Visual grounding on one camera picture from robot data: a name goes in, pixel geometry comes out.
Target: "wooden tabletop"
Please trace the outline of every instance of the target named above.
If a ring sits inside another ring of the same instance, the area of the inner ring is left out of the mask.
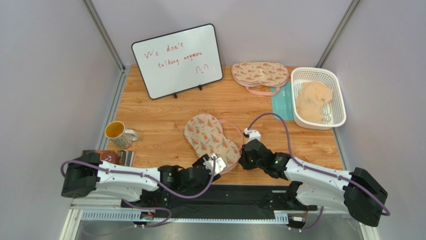
[[[291,72],[296,68],[288,66]],[[184,168],[198,159],[193,147],[185,141],[184,127],[195,115],[207,113],[225,119],[243,131],[259,115],[272,112],[271,98],[247,92],[232,78],[231,66],[223,66],[220,81],[177,94],[152,100],[148,97],[137,65],[132,65],[118,108],[116,120],[139,133],[139,140],[128,150],[136,152],[134,167],[152,168],[180,165]],[[267,87],[257,87],[269,91]],[[331,130],[311,130],[286,121],[294,156],[323,167],[342,169]],[[225,136],[240,146],[241,137],[231,126],[223,124]],[[288,153],[283,124],[273,116],[264,116],[253,129],[261,133],[262,143],[273,152]],[[110,141],[107,149],[117,149]],[[240,164],[215,183],[250,185],[288,185],[283,179],[269,177],[260,169],[243,170]]]

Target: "laundry basket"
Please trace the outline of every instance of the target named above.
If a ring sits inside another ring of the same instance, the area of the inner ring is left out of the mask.
[[[333,99],[324,106],[322,115],[323,123],[314,123],[302,119],[296,110],[296,99],[306,82],[318,81],[333,89]],[[342,91],[339,80],[329,70],[315,67],[298,67],[291,73],[291,94],[293,95],[294,121],[297,125],[316,130],[327,130],[341,126],[346,121],[345,105],[343,103]]]

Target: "white mug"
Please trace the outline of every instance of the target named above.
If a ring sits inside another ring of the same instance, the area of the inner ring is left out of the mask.
[[[135,130],[126,129],[121,121],[113,121],[108,124],[105,128],[105,136],[120,149],[130,147],[134,141],[139,139],[138,133]]]

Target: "whiteboard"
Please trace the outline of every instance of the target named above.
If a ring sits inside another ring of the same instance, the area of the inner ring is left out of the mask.
[[[151,99],[224,76],[212,24],[138,41],[131,49]]]

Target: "beige cloth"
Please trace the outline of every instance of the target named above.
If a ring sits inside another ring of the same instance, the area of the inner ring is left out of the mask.
[[[319,81],[304,82],[296,99],[297,114],[305,121],[322,124],[323,109],[333,99],[333,89]]]

